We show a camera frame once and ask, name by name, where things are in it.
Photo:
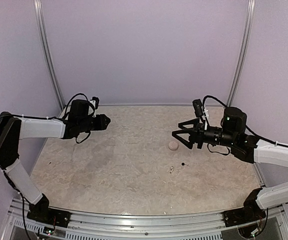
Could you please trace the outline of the pink round case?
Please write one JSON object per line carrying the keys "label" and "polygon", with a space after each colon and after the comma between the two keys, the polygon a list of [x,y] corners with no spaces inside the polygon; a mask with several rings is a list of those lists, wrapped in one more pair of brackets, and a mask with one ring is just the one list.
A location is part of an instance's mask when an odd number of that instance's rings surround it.
{"label": "pink round case", "polygon": [[170,141],[168,143],[168,148],[171,150],[171,151],[176,151],[178,148],[179,148],[179,144],[178,142],[176,141]]}

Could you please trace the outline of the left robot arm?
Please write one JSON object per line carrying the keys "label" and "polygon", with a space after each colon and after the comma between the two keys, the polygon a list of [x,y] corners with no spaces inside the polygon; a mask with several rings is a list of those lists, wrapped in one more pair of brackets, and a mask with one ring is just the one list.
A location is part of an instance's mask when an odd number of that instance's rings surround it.
{"label": "left robot arm", "polygon": [[0,170],[8,183],[30,205],[30,212],[42,222],[54,217],[49,200],[34,184],[21,163],[19,148],[22,141],[39,139],[72,140],[80,134],[105,131],[111,120],[105,114],[97,114],[98,99],[74,100],[62,117],[41,117],[0,114]]}

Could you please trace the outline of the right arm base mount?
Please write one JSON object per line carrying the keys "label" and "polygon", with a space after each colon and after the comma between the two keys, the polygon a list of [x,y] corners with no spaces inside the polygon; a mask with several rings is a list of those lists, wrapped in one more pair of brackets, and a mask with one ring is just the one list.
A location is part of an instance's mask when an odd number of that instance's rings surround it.
{"label": "right arm base mount", "polygon": [[266,218],[266,211],[253,207],[241,207],[223,212],[226,227],[243,225]]}

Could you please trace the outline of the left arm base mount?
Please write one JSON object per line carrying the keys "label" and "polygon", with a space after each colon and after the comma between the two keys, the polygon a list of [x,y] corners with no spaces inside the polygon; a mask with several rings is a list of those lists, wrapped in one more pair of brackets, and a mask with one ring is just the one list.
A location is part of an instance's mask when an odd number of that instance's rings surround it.
{"label": "left arm base mount", "polygon": [[29,211],[28,219],[55,227],[67,228],[71,213],[64,210],[49,208],[46,213]]}

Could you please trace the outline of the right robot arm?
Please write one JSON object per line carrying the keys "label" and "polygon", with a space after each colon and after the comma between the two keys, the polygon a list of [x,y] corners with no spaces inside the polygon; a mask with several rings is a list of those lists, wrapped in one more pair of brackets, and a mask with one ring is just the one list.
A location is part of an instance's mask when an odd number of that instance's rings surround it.
{"label": "right robot arm", "polygon": [[[221,127],[209,126],[196,108],[196,118],[179,123],[172,136],[192,149],[203,144],[230,148],[230,153],[246,163],[271,164],[288,168],[288,145],[270,143],[257,135],[246,134],[247,115],[236,107],[224,110]],[[288,203],[288,182],[273,187],[257,188],[244,201],[240,218],[250,222],[259,211]]]}

